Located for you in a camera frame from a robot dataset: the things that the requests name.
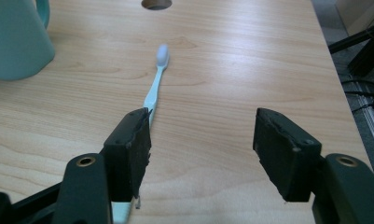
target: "floor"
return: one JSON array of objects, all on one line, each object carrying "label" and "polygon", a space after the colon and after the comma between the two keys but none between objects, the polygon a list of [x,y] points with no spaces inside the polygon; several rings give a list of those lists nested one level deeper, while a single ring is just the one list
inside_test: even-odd
[{"label": "floor", "polygon": [[[323,34],[328,45],[348,36],[335,6],[336,0],[312,0],[314,9],[320,22]],[[361,43],[346,50],[332,54],[332,60],[337,68],[340,82],[354,79],[363,79],[374,83],[374,69],[366,77],[354,77],[350,74],[347,64],[366,43]],[[374,85],[359,82],[342,83],[345,91],[367,91],[374,93]],[[372,97],[346,94],[355,123],[361,134],[374,172],[374,112],[371,106]]]}]

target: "toothbrush handle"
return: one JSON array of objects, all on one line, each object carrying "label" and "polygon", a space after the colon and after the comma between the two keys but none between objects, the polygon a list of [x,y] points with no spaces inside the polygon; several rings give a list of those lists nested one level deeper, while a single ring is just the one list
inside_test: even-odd
[{"label": "toothbrush handle", "polygon": [[163,67],[158,66],[158,71],[157,71],[157,74],[155,75],[154,82],[152,83],[151,89],[149,90],[144,100],[143,107],[147,107],[148,111],[152,110],[151,115],[149,116],[149,127],[151,127],[152,125],[152,120],[154,118],[155,111],[157,109],[158,91],[159,91],[159,84],[160,84],[162,72],[163,72]]}]

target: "brass screw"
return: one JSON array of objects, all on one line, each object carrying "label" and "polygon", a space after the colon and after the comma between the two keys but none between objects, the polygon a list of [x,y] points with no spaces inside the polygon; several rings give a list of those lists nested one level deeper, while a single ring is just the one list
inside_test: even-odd
[{"label": "brass screw", "polygon": [[79,159],[79,161],[76,162],[76,165],[79,167],[86,167],[94,164],[96,162],[96,159],[94,157],[84,157]]},{"label": "brass screw", "polygon": [[349,157],[339,156],[336,158],[336,160],[338,161],[338,163],[345,165],[345,166],[349,166],[349,167],[358,166],[358,162]]}]

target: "white object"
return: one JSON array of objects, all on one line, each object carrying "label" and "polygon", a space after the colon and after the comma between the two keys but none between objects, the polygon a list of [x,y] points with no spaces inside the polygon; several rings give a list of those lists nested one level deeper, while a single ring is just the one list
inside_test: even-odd
[{"label": "white object", "polygon": [[[169,63],[169,49],[167,45],[160,45],[157,52],[157,74],[155,75],[154,82],[152,83],[151,89],[149,90],[146,98],[144,100],[143,107],[147,107],[148,111],[151,111],[149,116],[149,127],[152,125],[152,120],[155,115],[155,110],[157,108],[158,102],[158,91],[159,91],[159,84],[161,80],[161,76],[163,71],[167,68]],[[113,222],[114,224],[126,224],[129,219],[129,214],[131,211],[132,202],[130,203],[112,203],[112,211],[113,211]]]},{"label": "white object", "polygon": [[148,111],[151,111],[151,115],[149,116],[149,127],[152,125],[152,119],[154,118],[155,110],[157,109],[159,84],[162,73],[169,63],[169,58],[170,54],[167,45],[160,45],[157,52],[158,71],[143,104],[143,107],[147,107]]}]

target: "toothbrush head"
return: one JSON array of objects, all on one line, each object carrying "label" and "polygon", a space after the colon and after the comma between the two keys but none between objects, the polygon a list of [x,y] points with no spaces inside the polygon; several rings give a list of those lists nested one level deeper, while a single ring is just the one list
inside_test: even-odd
[{"label": "toothbrush head", "polygon": [[157,52],[157,66],[161,66],[163,69],[166,69],[167,64],[169,63],[169,58],[170,54],[167,45],[160,45]]}]

